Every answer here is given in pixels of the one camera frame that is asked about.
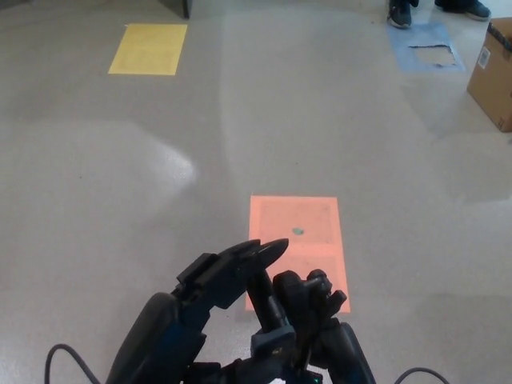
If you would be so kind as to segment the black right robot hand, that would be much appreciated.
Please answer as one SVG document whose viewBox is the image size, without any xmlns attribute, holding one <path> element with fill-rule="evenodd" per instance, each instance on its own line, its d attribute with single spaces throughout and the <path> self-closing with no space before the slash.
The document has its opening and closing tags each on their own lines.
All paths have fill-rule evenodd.
<svg viewBox="0 0 512 384">
<path fill-rule="evenodd" d="M 327 370 L 332 383 L 376 383 L 353 328 L 337 318 L 329 320 L 317 334 L 310 364 Z"/>
</svg>

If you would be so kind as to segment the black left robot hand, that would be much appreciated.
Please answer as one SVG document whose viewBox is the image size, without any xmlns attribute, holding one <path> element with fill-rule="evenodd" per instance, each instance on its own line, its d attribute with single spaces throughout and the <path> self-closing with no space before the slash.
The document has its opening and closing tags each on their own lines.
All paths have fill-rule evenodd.
<svg viewBox="0 0 512 384">
<path fill-rule="evenodd" d="M 178 277 L 170 292 L 154 294 L 123 341 L 108 383 L 179 383 L 203 347 L 210 312 L 228 309 L 249 280 L 286 251 L 286 238 L 249 240 L 218 254 L 204 253 Z"/>
</svg>

